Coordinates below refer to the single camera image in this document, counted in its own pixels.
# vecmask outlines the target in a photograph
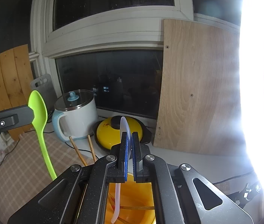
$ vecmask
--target metal screw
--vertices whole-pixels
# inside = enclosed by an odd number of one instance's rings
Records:
[[[183,169],[184,171],[189,171],[191,169],[191,167],[189,164],[183,163],[181,166],[181,169]]]
[[[106,160],[107,161],[114,161],[115,160],[115,156],[114,155],[108,155],[108,156],[106,156]]]
[[[71,171],[72,172],[77,172],[80,169],[80,166],[78,164],[72,165],[71,166]]]
[[[260,186],[260,185],[256,185],[255,186],[255,190],[258,192],[258,193],[260,193],[260,191],[262,190],[262,187]]]
[[[148,161],[153,161],[155,159],[155,157],[154,157],[154,155],[149,154],[149,155],[146,155],[145,159]]]

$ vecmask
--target blue lid knob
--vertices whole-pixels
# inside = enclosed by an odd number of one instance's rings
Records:
[[[78,95],[76,95],[75,92],[70,92],[70,97],[68,97],[68,101],[74,101],[77,100],[79,98]]]

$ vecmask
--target orange container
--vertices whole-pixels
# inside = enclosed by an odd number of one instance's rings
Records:
[[[109,184],[109,194],[115,197],[115,183]],[[137,184],[134,182],[133,175],[128,174],[128,180],[121,184],[121,206],[154,206],[151,183]],[[111,224],[113,209],[107,200],[105,224]],[[119,217],[130,224],[153,224],[155,223],[154,210],[119,210]]]

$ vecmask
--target checkered cloth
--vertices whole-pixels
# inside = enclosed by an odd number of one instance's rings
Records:
[[[47,150],[57,175],[73,164],[82,162],[74,149],[61,144],[49,134],[44,134]],[[52,180],[41,154],[36,133],[20,136],[20,142],[0,166],[0,220],[9,217],[43,190]],[[93,159],[84,156],[88,164]]]

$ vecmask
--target green spoon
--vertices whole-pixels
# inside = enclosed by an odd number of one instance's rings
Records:
[[[35,117],[32,121],[32,125],[35,128],[35,131],[37,132],[38,141],[40,143],[40,148],[43,154],[45,164],[47,166],[47,169],[49,171],[52,180],[54,180],[57,178],[57,176],[50,161],[50,157],[43,136],[43,131],[48,119],[47,109],[45,102],[38,91],[34,90],[31,92],[28,99],[28,106],[33,110]]]

